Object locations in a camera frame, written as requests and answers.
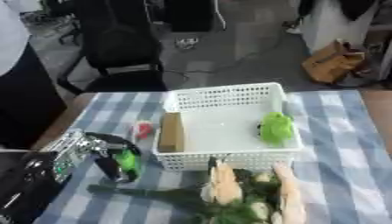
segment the wooden block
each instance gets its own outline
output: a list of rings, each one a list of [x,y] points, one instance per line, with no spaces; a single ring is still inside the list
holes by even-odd
[[[166,113],[162,118],[159,152],[184,151],[184,128],[180,113]]]

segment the white shirt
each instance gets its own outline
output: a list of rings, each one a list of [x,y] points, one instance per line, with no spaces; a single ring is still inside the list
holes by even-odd
[[[0,0],[0,76],[17,64],[29,36],[18,15],[18,2]]]

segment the table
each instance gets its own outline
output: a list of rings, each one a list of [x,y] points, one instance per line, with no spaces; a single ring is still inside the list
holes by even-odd
[[[288,97],[287,109],[306,146],[294,171],[309,223],[390,223],[392,164],[359,93],[304,92]],[[371,103],[380,99],[375,93],[363,93],[365,97],[373,99]],[[99,94],[74,126],[121,135],[124,124],[135,119],[157,123],[162,99],[159,93]],[[375,111],[371,114],[379,117]],[[144,163],[142,177],[129,187],[189,186],[204,175],[163,171],[153,156]],[[88,184],[105,182],[102,176],[91,162],[82,164],[37,223],[185,223],[180,210],[164,203],[86,192]]]
[[[392,91],[363,90],[360,93],[375,127],[386,144],[388,154],[392,154]],[[32,148],[39,150],[64,133],[94,96],[94,93],[77,96],[68,109],[47,129]]]

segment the red object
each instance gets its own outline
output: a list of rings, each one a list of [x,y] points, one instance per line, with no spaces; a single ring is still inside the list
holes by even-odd
[[[152,125],[148,122],[139,123],[136,128],[136,137],[140,139],[146,138],[152,132]]]

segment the flower bouquet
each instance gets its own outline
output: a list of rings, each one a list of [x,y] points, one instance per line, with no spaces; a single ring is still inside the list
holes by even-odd
[[[171,203],[194,224],[304,224],[305,209],[290,168],[254,174],[211,158],[206,184],[166,191],[90,185],[91,193],[120,193]]]

